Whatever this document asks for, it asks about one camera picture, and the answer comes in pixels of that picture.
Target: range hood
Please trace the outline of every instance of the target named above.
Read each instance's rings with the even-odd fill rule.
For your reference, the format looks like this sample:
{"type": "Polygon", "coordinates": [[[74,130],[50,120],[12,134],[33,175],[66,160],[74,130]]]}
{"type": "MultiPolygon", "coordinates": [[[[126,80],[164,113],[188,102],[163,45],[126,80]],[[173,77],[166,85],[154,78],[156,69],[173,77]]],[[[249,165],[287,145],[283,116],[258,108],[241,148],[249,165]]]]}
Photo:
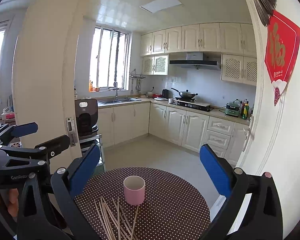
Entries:
{"type": "Polygon", "coordinates": [[[217,60],[205,60],[203,52],[188,52],[187,59],[170,60],[170,64],[182,68],[221,70],[220,63],[217,60]]]}

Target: green bottle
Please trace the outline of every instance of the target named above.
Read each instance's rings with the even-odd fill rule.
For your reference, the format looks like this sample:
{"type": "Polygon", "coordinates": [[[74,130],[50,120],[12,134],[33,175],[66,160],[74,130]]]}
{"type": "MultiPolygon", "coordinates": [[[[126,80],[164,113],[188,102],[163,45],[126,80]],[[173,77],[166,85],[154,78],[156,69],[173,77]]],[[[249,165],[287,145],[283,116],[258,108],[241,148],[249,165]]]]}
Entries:
{"type": "Polygon", "coordinates": [[[246,103],[244,105],[242,119],[246,120],[248,118],[248,113],[249,113],[249,102],[246,101],[246,103]]]}

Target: lattice cabinet door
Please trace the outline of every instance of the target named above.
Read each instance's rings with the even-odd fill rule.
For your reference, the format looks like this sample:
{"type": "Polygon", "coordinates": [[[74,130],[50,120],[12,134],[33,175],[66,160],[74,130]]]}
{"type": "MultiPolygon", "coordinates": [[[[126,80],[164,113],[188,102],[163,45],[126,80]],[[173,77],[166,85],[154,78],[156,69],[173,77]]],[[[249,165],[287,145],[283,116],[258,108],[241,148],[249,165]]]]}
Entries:
{"type": "Polygon", "coordinates": [[[144,57],[142,61],[142,74],[153,75],[154,57],[144,57]]]}
{"type": "Polygon", "coordinates": [[[243,83],[243,56],[222,54],[221,80],[243,83]]]}
{"type": "Polygon", "coordinates": [[[169,55],[154,57],[153,75],[168,75],[169,55]]]}
{"type": "Polygon", "coordinates": [[[244,57],[243,83],[256,86],[257,62],[256,58],[244,57]]]}

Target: round table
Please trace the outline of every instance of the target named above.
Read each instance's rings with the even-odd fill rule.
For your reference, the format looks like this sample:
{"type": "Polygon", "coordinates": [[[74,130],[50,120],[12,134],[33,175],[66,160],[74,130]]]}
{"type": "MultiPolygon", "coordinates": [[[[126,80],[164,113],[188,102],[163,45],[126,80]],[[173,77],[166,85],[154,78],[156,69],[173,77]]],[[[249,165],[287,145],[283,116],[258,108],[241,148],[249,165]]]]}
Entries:
{"type": "MultiPolygon", "coordinates": [[[[184,179],[166,171],[129,167],[106,171],[91,178],[75,202],[90,225],[107,240],[94,200],[104,197],[116,216],[112,198],[120,205],[133,225],[136,206],[129,205],[123,194],[123,180],[138,175],[146,182],[146,198],[138,210],[135,234],[139,240],[198,239],[210,225],[209,208],[199,193],[184,179]]],[[[114,230],[118,239],[118,230],[114,230]]]]}

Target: floor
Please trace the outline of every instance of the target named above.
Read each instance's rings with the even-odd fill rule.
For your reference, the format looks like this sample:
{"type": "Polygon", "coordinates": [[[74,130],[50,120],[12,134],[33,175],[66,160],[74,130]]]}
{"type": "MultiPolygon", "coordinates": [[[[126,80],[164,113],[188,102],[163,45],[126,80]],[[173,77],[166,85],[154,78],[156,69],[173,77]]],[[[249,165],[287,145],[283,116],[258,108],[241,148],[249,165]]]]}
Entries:
{"type": "Polygon", "coordinates": [[[120,167],[149,167],[173,173],[198,189],[209,208],[219,197],[198,154],[155,136],[141,138],[113,149],[105,149],[106,169],[120,167]]]}

